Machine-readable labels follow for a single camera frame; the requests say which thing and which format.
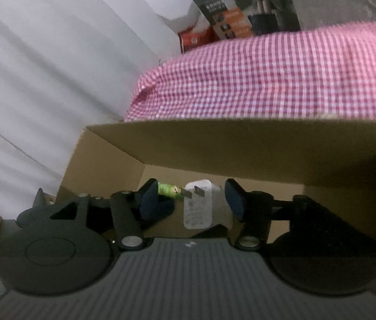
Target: gingham fabric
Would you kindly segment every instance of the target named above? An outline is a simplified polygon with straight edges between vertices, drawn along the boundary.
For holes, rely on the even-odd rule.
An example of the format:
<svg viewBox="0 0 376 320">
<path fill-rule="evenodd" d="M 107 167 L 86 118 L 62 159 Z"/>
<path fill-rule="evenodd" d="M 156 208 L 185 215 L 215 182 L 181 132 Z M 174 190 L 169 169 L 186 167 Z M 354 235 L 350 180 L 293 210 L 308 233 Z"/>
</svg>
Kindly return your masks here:
<svg viewBox="0 0 376 320">
<path fill-rule="evenodd" d="M 376 23 L 221 41 L 140 77 L 126 121 L 376 119 Z"/>
</svg>

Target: pink checkered cloth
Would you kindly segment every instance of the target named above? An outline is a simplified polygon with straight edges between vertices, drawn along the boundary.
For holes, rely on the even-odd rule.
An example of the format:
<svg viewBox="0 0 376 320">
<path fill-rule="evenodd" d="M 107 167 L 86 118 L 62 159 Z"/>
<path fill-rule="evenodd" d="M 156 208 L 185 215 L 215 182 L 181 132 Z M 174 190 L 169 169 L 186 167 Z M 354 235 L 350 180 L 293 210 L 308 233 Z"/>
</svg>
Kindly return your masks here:
<svg viewBox="0 0 376 320">
<path fill-rule="evenodd" d="M 126 121 L 376 119 L 376 23 L 221 41 L 140 77 Z"/>
</svg>

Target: metal prong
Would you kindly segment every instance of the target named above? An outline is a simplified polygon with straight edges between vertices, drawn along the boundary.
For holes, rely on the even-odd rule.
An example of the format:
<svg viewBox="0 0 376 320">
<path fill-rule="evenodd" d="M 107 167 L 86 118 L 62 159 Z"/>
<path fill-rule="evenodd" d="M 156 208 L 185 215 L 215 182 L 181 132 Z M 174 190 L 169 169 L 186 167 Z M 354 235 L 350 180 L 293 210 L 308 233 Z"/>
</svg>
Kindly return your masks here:
<svg viewBox="0 0 376 320">
<path fill-rule="evenodd" d="M 192 192 L 185 190 L 184 188 L 181 189 L 181 195 L 183 197 L 192 198 Z"/>
<path fill-rule="evenodd" d="M 198 186 L 194 186 L 194 192 L 201 197 L 204 197 L 206 195 L 204 190 L 202 188 L 199 188 Z"/>
</svg>

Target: green object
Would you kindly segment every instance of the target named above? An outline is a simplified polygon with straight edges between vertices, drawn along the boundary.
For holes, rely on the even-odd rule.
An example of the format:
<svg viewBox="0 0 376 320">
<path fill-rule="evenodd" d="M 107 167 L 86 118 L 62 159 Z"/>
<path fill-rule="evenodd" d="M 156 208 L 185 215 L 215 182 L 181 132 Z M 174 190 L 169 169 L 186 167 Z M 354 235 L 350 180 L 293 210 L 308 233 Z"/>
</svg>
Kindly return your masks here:
<svg viewBox="0 0 376 320">
<path fill-rule="evenodd" d="M 189 191 L 185 190 L 184 188 L 181 188 L 176 185 L 163 184 L 163 183 L 159 183 L 159 195 L 170 197 L 170 198 L 175 198 L 175 199 L 176 198 L 181 199 L 183 197 L 189 197 L 189 198 L 192 197 L 192 194 Z"/>
</svg>

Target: gray ribbed panel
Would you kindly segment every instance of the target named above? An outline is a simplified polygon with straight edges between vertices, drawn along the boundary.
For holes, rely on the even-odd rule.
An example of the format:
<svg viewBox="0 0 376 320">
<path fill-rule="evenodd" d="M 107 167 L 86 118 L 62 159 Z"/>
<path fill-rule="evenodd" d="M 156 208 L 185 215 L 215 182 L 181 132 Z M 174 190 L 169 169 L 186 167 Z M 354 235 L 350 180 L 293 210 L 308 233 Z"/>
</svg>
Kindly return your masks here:
<svg viewBox="0 0 376 320">
<path fill-rule="evenodd" d="M 292 289 L 260 255 L 226 239 L 156 238 L 151 247 L 121 255 L 96 284 L 61 297 L 10 292 L 0 320 L 376 320 L 370 292 L 340 299 Z"/>
</svg>

